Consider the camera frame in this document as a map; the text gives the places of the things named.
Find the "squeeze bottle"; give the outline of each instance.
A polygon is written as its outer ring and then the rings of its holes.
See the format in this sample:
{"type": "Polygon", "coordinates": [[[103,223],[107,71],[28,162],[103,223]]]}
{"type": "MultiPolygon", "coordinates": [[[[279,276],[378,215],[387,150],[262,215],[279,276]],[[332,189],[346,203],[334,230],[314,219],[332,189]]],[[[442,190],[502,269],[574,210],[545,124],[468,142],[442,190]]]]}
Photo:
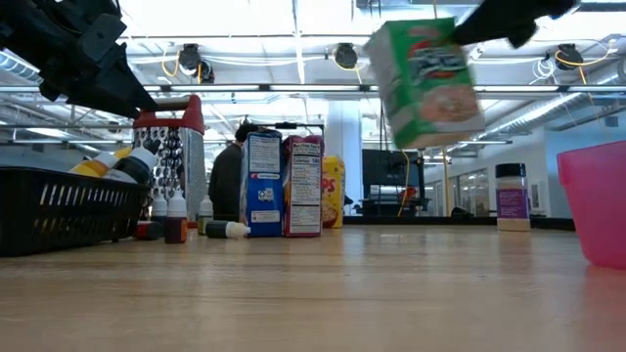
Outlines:
{"type": "Polygon", "coordinates": [[[198,233],[200,235],[206,234],[205,226],[210,221],[213,221],[213,203],[207,195],[200,203],[200,210],[198,211],[198,233]]]}
{"type": "Polygon", "coordinates": [[[183,193],[178,190],[167,205],[165,219],[165,243],[184,243],[187,241],[187,203],[183,193]]]}
{"type": "Polygon", "coordinates": [[[233,221],[210,221],[204,231],[210,239],[243,239],[250,233],[250,228],[233,221]]]}
{"type": "Polygon", "coordinates": [[[161,192],[156,195],[153,200],[153,211],[150,214],[150,220],[158,222],[165,228],[165,220],[167,219],[167,200],[161,192]]]}
{"type": "Polygon", "coordinates": [[[160,141],[155,141],[148,148],[134,149],[128,157],[118,161],[107,172],[105,178],[128,183],[147,185],[150,182],[152,171],[157,166],[157,157],[160,141]]]}
{"type": "Polygon", "coordinates": [[[74,166],[69,172],[77,175],[103,177],[121,158],[130,154],[131,148],[121,149],[114,154],[100,153],[91,160],[85,160],[74,166]]]}

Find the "box grater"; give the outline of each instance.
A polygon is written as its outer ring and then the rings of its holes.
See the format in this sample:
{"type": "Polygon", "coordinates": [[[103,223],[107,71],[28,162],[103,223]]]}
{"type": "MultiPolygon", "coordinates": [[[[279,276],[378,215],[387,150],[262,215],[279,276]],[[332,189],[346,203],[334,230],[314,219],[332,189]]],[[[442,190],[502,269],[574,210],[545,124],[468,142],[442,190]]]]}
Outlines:
{"type": "Polygon", "coordinates": [[[200,203],[206,195],[204,169],[204,119],[200,97],[157,100],[157,111],[183,110],[183,118],[157,118],[155,111],[142,111],[133,123],[133,148],[160,140],[153,170],[151,191],[142,209],[148,218],[153,199],[162,193],[169,200],[182,190],[187,201],[187,217],[196,221],[200,203]]]}

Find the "printed logo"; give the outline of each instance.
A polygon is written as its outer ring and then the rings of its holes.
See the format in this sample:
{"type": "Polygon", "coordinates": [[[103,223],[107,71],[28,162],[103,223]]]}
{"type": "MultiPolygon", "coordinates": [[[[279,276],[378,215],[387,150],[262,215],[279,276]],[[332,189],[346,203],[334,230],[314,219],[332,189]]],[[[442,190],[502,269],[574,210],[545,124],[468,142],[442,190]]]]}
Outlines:
{"type": "Polygon", "coordinates": [[[267,188],[258,192],[258,199],[260,201],[274,201],[274,190],[267,188]]]}
{"type": "Polygon", "coordinates": [[[445,44],[430,38],[411,47],[407,60],[413,85],[426,78],[452,78],[467,67],[461,50],[442,45],[445,44]]]}
{"type": "Polygon", "coordinates": [[[332,193],[336,189],[336,179],[322,179],[322,190],[325,192],[332,193]]]}

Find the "pipe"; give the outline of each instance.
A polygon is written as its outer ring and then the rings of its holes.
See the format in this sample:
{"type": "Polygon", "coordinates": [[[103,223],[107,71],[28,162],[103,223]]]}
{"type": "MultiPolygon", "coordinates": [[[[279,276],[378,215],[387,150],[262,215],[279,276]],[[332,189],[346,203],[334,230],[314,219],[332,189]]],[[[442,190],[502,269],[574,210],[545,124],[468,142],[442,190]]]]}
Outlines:
{"type": "MultiPolygon", "coordinates": [[[[590,85],[619,85],[626,79],[620,78],[618,64],[604,66],[588,77],[590,85]]],[[[547,101],[531,103],[519,110],[507,114],[490,126],[487,132],[478,135],[478,139],[489,139],[500,133],[514,133],[519,130],[530,130],[548,121],[563,116],[567,110],[573,111],[587,107],[592,103],[592,98],[587,93],[572,93],[562,95],[547,101]]]]}
{"type": "Polygon", "coordinates": [[[24,65],[23,63],[19,62],[5,52],[0,52],[0,68],[10,73],[16,74],[19,77],[33,82],[37,85],[43,81],[43,78],[39,76],[39,73],[37,73],[37,71],[29,66],[24,65]]]}

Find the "fluorescent light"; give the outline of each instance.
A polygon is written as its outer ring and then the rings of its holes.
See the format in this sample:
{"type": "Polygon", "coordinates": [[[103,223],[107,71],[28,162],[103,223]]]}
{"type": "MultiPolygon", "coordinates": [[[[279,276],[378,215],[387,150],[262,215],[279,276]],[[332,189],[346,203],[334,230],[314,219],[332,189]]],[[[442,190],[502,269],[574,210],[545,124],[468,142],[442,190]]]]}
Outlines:
{"type": "Polygon", "coordinates": [[[80,148],[85,149],[85,150],[90,151],[90,152],[96,152],[96,153],[101,152],[101,150],[99,150],[97,148],[93,148],[91,146],[85,146],[85,145],[79,145],[79,146],[80,146],[80,148]]]}
{"type": "Polygon", "coordinates": [[[238,84],[215,84],[215,85],[173,85],[170,87],[174,92],[238,92],[258,91],[258,85],[238,84]]]}
{"type": "Polygon", "coordinates": [[[312,84],[289,84],[270,86],[272,91],[288,91],[288,92],[358,92],[358,85],[312,85],[312,84]]]}
{"type": "Polygon", "coordinates": [[[18,144],[62,144],[61,140],[15,140],[13,143],[18,144]]]}
{"type": "Polygon", "coordinates": [[[556,92],[558,86],[530,86],[530,85],[489,85],[489,86],[474,86],[473,89],[476,92],[524,92],[524,93],[539,93],[539,92],[556,92]]]}
{"type": "Polygon", "coordinates": [[[593,85],[593,86],[571,86],[567,92],[624,92],[626,86],[614,86],[614,85],[593,85]]]}
{"type": "Polygon", "coordinates": [[[501,144],[511,144],[512,141],[461,141],[459,143],[463,143],[466,145],[501,145],[501,144]]]}
{"type": "Polygon", "coordinates": [[[39,93],[38,86],[3,86],[0,93],[39,93]]]}
{"type": "Polygon", "coordinates": [[[40,135],[48,136],[48,137],[57,137],[62,138],[67,136],[66,132],[63,132],[59,129],[55,128],[26,128],[26,131],[38,133],[40,135]]]}
{"type": "Polygon", "coordinates": [[[165,76],[159,76],[159,77],[157,77],[156,79],[158,79],[158,80],[162,80],[162,81],[165,81],[165,82],[167,82],[167,83],[169,83],[169,84],[174,84],[171,80],[169,80],[169,78],[167,78],[167,77],[165,77],[165,76]]]}
{"type": "Polygon", "coordinates": [[[160,92],[160,87],[154,85],[144,86],[144,89],[146,92],[160,92]]]}
{"type": "Polygon", "coordinates": [[[74,144],[116,144],[120,141],[68,141],[69,143],[74,144]]]}

